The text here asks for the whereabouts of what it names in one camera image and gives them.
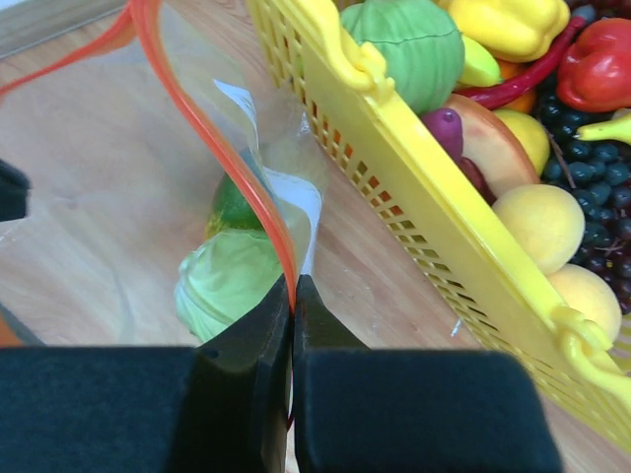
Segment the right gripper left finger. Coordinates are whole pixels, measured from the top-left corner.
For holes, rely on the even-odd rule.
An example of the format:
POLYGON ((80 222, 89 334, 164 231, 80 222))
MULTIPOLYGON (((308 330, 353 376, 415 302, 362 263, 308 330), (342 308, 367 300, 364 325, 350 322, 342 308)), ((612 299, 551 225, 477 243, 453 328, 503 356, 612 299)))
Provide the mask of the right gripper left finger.
POLYGON ((280 472, 292 328, 278 281, 197 348, 5 348, 1 468, 280 472))

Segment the green orange mango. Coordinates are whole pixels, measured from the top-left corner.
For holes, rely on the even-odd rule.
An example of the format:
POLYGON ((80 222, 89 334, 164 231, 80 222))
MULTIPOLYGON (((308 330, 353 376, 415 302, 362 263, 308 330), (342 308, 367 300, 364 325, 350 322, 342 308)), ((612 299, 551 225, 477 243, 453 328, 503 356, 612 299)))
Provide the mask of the green orange mango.
POLYGON ((226 173, 213 195, 205 237, 210 238, 225 229, 263 231, 263 225, 226 173))

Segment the purple sweet potato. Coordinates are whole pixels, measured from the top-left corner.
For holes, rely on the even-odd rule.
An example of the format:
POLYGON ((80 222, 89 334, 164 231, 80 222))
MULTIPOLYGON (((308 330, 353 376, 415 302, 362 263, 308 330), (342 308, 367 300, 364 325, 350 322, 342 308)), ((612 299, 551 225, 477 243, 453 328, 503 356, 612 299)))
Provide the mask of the purple sweet potato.
POLYGON ((459 161, 463 152, 463 129, 459 114, 450 107, 442 107, 425 113, 420 119, 450 158, 459 161))

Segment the green cabbage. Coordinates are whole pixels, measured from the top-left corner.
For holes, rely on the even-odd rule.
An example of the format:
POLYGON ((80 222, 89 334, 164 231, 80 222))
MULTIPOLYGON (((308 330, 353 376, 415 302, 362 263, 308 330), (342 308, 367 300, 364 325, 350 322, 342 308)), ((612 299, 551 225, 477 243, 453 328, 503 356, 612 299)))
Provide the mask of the green cabbage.
POLYGON ((177 317, 205 343, 260 303, 282 267, 266 233, 227 229, 190 252, 178 273, 177 317))

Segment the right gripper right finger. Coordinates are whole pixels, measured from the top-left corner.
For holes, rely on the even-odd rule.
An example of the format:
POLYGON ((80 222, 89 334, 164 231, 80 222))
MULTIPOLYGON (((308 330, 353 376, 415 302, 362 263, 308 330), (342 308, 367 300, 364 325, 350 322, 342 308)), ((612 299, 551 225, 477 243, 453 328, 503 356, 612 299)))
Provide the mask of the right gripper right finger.
POLYGON ((371 349, 297 287, 295 451, 304 472, 559 472, 522 365, 498 351, 371 349))

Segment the clear zip top bag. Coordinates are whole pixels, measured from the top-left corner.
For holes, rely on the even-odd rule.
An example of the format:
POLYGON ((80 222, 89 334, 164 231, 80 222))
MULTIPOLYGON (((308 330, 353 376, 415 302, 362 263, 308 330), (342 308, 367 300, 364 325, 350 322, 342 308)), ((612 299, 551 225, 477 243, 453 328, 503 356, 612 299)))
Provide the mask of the clear zip top bag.
POLYGON ((1 304, 47 345, 203 343, 174 291, 225 173, 282 275, 312 271, 327 169, 302 105, 254 99, 160 1, 4 86, 1 156, 31 181, 27 216, 1 227, 1 304))

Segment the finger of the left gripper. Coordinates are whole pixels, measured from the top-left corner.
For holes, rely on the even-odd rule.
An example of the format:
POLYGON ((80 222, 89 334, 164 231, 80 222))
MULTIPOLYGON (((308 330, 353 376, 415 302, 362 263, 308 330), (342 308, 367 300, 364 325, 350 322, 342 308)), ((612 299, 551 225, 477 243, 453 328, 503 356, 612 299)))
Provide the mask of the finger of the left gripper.
POLYGON ((31 181, 19 169, 0 161, 0 221, 24 219, 28 214, 31 181))

